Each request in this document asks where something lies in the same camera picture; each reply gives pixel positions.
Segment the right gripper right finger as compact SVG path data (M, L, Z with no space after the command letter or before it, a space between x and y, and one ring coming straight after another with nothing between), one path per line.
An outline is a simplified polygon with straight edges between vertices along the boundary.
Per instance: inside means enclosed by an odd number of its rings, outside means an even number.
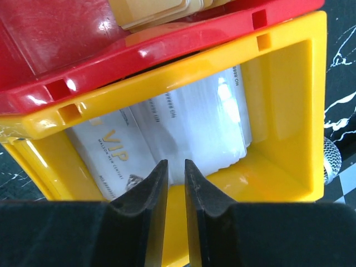
M238 202L185 161L191 266L354 266L355 211L340 203Z

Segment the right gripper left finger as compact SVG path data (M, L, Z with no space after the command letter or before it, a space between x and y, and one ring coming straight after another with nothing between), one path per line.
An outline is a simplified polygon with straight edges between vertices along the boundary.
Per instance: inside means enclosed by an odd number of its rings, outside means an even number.
M168 170L110 202L1 202L1 265L160 266Z

